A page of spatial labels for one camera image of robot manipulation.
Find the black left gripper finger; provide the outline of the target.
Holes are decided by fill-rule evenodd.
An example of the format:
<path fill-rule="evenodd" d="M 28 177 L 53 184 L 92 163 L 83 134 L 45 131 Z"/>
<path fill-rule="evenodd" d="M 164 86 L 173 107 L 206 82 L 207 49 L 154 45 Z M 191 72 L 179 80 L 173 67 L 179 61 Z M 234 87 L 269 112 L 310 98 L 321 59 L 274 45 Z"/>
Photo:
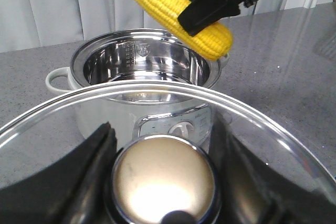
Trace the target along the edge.
<path fill-rule="evenodd" d="M 103 223 L 103 186 L 117 152 L 115 130 L 101 124 L 42 171 L 1 189 L 1 223 Z"/>

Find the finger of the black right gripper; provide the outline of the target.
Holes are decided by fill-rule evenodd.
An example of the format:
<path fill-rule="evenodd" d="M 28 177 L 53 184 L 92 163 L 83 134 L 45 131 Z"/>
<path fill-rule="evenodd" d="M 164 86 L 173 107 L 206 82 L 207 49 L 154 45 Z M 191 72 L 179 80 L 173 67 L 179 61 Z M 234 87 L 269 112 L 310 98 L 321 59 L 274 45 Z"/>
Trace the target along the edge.
<path fill-rule="evenodd" d="M 335 223 L 335 204 L 267 166 L 215 115 L 209 145 L 220 187 L 217 223 Z"/>

